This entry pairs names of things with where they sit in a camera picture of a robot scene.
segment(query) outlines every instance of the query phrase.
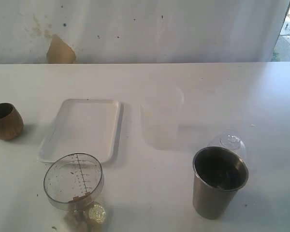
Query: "metal cup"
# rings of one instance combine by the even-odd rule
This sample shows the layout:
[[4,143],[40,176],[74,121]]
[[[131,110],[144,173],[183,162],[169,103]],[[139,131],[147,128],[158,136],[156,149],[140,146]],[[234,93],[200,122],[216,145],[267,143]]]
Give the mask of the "metal cup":
[[198,151],[193,158],[193,169],[193,206],[207,219],[221,216],[248,180],[243,160],[222,147],[209,146]]

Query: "stainless steel cup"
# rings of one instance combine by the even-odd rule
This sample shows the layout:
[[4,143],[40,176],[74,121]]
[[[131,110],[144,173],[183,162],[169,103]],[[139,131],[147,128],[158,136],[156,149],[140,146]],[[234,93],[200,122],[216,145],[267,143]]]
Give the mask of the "stainless steel cup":
[[207,219],[216,219],[248,180],[248,169],[235,153],[216,146],[198,151],[193,158],[193,206]]

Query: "white tabletop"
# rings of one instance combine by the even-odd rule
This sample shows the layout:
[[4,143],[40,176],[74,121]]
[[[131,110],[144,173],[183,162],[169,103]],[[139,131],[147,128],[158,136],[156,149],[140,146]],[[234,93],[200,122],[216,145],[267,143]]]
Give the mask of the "white tabletop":
[[[172,151],[142,138],[139,102],[149,80],[185,94]],[[36,156],[67,98],[124,103],[118,152],[103,166],[108,231],[290,231],[290,63],[280,62],[0,65],[0,102],[14,104],[26,124],[20,137],[0,141],[0,232],[59,228],[42,186],[49,165]],[[192,206],[192,158],[224,129],[242,135],[249,180],[220,219],[207,220]]]

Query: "white tray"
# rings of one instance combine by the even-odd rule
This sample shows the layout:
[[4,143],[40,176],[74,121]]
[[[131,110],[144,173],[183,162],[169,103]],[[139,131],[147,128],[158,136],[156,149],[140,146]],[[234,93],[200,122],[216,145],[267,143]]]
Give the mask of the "white tray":
[[55,162],[81,152],[101,163],[108,161],[113,155],[120,106],[114,100],[65,100],[41,143],[38,160]]

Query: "white wall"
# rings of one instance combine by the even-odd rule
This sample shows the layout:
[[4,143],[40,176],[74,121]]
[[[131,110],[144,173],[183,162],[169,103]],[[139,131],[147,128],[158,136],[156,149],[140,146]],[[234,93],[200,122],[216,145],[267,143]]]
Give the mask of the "white wall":
[[53,33],[83,63],[266,61],[288,3],[0,0],[0,63],[46,63]]

